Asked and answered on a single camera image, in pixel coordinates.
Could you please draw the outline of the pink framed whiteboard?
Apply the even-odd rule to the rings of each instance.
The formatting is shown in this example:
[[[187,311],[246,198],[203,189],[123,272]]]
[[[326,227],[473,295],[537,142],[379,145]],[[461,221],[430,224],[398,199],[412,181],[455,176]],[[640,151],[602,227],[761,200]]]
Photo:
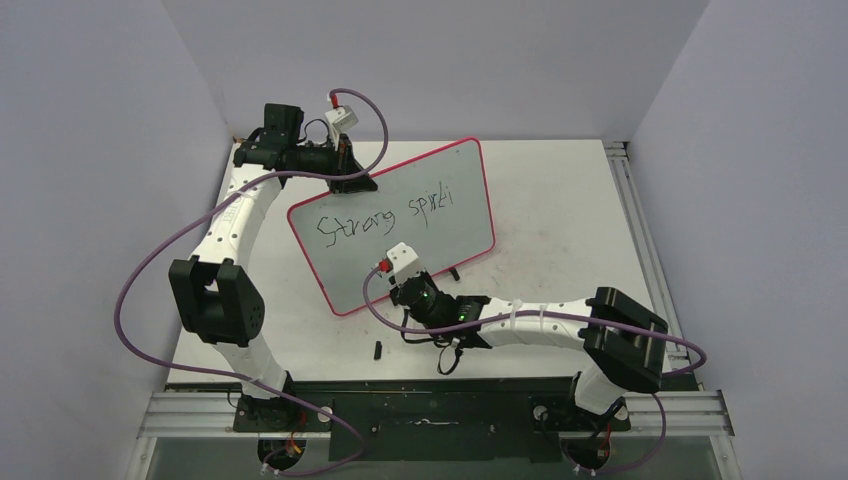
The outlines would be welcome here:
[[[481,143],[466,138],[373,175],[377,190],[325,193],[294,204],[289,225],[330,311],[364,308],[362,286],[403,242],[432,274],[491,251],[496,243]]]

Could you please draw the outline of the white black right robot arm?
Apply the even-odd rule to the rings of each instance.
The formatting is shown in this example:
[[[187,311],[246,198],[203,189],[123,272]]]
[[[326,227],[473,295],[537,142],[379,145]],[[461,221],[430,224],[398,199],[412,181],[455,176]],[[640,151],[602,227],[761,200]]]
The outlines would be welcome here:
[[[579,428],[594,426],[627,392],[654,394],[661,388],[668,324],[613,287],[600,287],[585,300],[523,303],[452,296],[428,274],[389,282],[392,302],[438,341],[461,349],[530,345],[584,351],[591,363],[577,374],[565,402],[567,418]]]

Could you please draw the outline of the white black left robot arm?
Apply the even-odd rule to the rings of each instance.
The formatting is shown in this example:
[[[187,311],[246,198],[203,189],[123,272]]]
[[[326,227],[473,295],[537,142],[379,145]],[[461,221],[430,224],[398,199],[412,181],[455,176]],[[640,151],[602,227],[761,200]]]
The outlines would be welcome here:
[[[288,371],[261,334],[265,302],[247,267],[266,214],[286,179],[285,171],[327,176],[332,193],[373,192],[377,185],[356,161],[347,132],[358,121],[352,108],[335,103],[325,114],[322,144],[301,138],[303,111],[267,104],[264,124],[232,152],[229,204],[215,213],[207,233],[186,260],[172,262],[168,278],[186,331],[221,354],[243,375],[242,391],[262,400],[259,417],[271,429],[290,428],[298,403],[285,391]]]

